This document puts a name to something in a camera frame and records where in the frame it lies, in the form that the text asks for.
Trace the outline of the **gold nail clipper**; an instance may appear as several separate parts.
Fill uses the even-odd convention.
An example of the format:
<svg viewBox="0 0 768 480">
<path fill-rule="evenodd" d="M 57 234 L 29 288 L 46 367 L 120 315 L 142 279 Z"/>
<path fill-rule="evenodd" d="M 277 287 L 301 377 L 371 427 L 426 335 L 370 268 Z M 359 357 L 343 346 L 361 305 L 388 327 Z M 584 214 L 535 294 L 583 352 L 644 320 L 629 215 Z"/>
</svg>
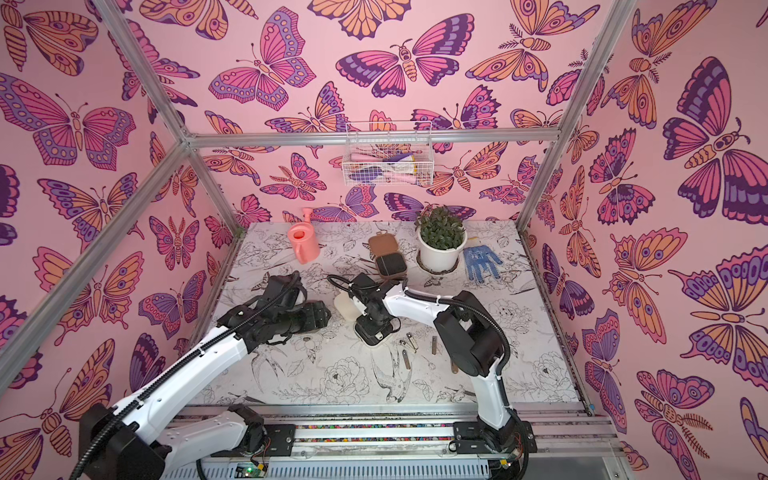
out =
<svg viewBox="0 0 768 480">
<path fill-rule="evenodd" d="M 413 349 L 413 351 L 417 352 L 418 351 L 418 344 L 417 344 L 417 342 L 415 340 L 415 337 L 410 332 L 407 332 L 406 333 L 406 338 L 407 338 L 408 344 Z"/>
</svg>

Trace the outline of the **white potted green plant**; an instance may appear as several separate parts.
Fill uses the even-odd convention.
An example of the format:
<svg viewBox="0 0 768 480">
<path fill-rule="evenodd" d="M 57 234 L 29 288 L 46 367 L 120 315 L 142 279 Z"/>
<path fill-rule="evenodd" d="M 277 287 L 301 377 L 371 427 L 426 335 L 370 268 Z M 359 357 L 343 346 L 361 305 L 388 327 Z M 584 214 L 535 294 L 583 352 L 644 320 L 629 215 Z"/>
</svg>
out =
<svg viewBox="0 0 768 480">
<path fill-rule="evenodd" d="M 435 274 L 454 270 L 467 241 L 462 219 L 447 206 L 437 206 L 422 211 L 415 225 L 422 267 Z"/>
</svg>

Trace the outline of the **cream clipper case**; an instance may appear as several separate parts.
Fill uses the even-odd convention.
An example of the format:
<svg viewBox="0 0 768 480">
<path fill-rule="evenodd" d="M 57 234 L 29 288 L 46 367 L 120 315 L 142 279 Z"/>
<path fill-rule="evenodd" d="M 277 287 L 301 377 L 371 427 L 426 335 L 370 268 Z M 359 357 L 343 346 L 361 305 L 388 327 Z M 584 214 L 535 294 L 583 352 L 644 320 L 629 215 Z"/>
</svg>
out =
<svg viewBox="0 0 768 480">
<path fill-rule="evenodd" d="M 344 320 L 354 323 L 355 334 L 369 347 L 378 346 L 395 332 L 394 318 L 385 310 L 371 316 L 365 306 L 348 293 L 338 294 L 334 306 Z"/>
</svg>

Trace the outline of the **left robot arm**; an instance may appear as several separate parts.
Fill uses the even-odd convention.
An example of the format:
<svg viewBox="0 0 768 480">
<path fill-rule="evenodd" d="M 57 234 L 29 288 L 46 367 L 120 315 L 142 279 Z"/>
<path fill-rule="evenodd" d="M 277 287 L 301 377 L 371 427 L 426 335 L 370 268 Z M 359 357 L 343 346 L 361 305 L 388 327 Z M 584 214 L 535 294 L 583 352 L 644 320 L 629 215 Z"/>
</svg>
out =
<svg viewBox="0 0 768 480">
<path fill-rule="evenodd" d="M 79 422 L 71 478 L 159 479 L 167 471 L 223 451 L 261 454 L 264 418 L 244 405 L 185 427 L 176 415 L 216 377 L 262 345 L 326 327 L 331 311 L 311 300 L 298 272 L 273 276 L 264 291 L 230 308 L 214 328 L 158 377 L 112 407 L 96 405 Z"/>
</svg>

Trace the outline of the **dark brown clipper case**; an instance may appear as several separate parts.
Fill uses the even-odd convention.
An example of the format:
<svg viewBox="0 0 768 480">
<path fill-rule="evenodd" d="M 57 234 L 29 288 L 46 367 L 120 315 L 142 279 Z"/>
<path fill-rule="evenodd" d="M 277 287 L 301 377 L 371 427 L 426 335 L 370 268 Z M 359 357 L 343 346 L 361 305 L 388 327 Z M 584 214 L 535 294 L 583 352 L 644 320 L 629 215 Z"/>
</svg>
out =
<svg viewBox="0 0 768 480">
<path fill-rule="evenodd" d="M 407 263 L 394 235 L 381 233 L 369 238 L 370 254 L 383 279 L 403 279 L 407 276 Z"/>
</svg>

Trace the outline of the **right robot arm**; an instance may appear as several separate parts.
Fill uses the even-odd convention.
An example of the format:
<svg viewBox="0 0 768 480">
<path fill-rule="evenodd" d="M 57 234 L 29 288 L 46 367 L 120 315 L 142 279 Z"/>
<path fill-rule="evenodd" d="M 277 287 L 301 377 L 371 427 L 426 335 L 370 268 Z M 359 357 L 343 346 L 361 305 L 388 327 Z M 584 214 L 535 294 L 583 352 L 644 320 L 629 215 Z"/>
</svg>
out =
<svg viewBox="0 0 768 480">
<path fill-rule="evenodd" d="M 435 329 L 452 364 L 470 377 L 476 397 L 477 420 L 459 425 L 469 432 L 456 433 L 458 450 L 478 447 L 515 458 L 537 451 L 531 424 L 512 407 L 504 386 L 503 370 L 512 356 L 507 336 L 476 296 L 466 290 L 440 296 L 414 290 L 404 279 L 377 283 L 365 274 L 340 290 L 335 308 L 370 347 L 393 335 L 397 320 Z"/>
</svg>

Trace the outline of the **grey nail clipper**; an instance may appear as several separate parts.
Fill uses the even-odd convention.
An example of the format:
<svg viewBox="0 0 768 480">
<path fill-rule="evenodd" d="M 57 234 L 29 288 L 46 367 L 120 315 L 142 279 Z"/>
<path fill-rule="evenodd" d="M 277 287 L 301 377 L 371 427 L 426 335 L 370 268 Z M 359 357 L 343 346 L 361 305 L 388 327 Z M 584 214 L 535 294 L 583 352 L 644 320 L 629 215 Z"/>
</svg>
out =
<svg viewBox="0 0 768 480">
<path fill-rule="evenodd" d="M 402 359 L 403 359 L 403 362 L 404 362 L 405 368 L 406 368 L 407 370 L 412 370 L 411 362 L 410 362 L 410 359 L 409 359 L 408 353 L 407 353 L 407 351 L 406 351 L 405 349 L 403 349 L 403 350 L 401 351 L 401 355 L 402 355 Z"/>
</svg>

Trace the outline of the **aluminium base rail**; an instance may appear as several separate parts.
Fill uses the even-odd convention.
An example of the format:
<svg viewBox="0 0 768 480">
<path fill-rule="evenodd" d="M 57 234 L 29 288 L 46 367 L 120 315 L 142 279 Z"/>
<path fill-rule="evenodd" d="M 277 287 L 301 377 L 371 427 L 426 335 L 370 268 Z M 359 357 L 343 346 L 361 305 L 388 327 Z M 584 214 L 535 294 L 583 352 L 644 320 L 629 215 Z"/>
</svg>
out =
<svg viewBox="0 0 768 480">
<path fill-rule="evenodd" d="M 613 427 L 577 403 L 523 403 L 531 451 L 493 453 L 482 442 L 476 407 L 424 405 L 254 405 L 267 438 L 255 452 L 220 450 L 233 426 L 223 406 L 192 405 L 163 442 L 195 439 L 166 479 L 631 479 Z"/>
</svg>

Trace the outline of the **blue gardening glove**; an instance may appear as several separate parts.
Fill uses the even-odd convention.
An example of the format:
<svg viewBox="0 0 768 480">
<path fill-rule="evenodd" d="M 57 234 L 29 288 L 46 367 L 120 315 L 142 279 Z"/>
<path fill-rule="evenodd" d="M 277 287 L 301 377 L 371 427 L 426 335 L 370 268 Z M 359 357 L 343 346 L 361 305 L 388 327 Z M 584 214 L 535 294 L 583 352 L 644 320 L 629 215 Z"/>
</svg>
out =
<svg viewBox="0 0 768 480">
<path fill-rule="evenodd" d="M 488 275 L 494 279 L 501 278 L 498 267 L 503 261 L 487 245 L 465 248 L 463 258 L 467 277 L 471 282 L 482 284 Z"/>
</svg>

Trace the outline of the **pink watering can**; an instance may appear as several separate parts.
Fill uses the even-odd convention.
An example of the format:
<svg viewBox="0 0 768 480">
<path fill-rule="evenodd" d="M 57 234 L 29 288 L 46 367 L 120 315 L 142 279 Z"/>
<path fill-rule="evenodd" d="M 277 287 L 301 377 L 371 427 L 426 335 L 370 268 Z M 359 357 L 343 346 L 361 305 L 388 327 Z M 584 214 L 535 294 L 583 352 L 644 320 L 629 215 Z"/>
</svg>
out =
<svg viewBox="0 0 768 480">
<path fill-rule="evenodd" d="M 320 255 L 320 244 L 311 220 L 312 213 L 312 208 L 303 208 L 303 216 L 292 224 L 287 233 L 294 255 L 302 265 L 316 260 Z"/>
</svg>

